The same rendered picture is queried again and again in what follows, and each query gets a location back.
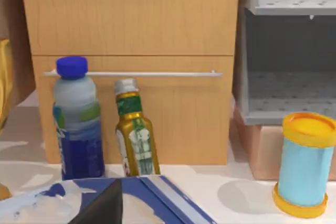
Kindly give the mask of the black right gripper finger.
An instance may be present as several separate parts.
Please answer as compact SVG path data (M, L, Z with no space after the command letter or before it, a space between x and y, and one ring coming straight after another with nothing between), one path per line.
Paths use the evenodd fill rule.
M122 224L122 182L116 179L68 224Z

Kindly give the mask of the yellow bottle with grey cap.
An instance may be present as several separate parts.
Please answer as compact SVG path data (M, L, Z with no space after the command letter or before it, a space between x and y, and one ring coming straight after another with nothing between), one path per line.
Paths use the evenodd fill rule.
M153 125L143 114L137 81L116 81L114 93L119 115L115 134L125 176L159 175Z

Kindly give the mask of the blue capped water bottle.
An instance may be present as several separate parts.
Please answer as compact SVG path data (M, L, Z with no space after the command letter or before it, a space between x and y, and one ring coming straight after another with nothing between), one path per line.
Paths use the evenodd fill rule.
M54 85L53 117L64 180L105 175L101 110L96 85L87 76L82 56L56 61L59 79Z

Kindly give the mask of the wooden drawer front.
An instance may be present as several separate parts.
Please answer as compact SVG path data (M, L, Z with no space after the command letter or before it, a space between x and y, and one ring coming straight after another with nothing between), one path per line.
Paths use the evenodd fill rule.
M60 56L33 56L47 162L60 162L52 116L55 69ZM211 72L220 77L136 77L144 115L153 124L160 164L225 165L231 111L233 56L88 56L90 71ZM104 160L120 163L115 135L119 121L115 81L125 77L92 77L102 115Z

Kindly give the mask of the golden trophy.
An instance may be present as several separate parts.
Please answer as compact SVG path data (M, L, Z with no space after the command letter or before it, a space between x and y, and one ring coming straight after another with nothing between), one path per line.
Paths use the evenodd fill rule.
M11 49L8 39L0 39L0 135L10 110L10 94L13 89L11 74Z

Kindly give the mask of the salmon-coloured box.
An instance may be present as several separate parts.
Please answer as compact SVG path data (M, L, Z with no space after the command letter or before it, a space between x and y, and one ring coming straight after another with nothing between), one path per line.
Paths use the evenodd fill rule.
M246 162L255 179L278 179L283 144L280 126L245 125L232 104L229 140L235 161Z

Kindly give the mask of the wooden cupboard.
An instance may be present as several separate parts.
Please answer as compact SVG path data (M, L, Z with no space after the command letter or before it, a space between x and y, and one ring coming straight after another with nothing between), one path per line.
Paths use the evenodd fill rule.
M233 56L238 0L24 0L33 56Z

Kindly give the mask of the light blue can yellow lid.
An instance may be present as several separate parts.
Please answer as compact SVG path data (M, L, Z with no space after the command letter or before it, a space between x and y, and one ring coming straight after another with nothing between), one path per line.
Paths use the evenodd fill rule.
M336 120L312 112L291 113L282 121L282 133L273 201L291 216L319 217L328 203L326 187L336 147Z

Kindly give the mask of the grey cabinet with pierced shelves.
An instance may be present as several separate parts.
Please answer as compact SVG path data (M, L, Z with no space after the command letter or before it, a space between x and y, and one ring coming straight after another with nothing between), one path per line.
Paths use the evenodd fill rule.
M234 96L246 125L336 119L336 0L239 0Z

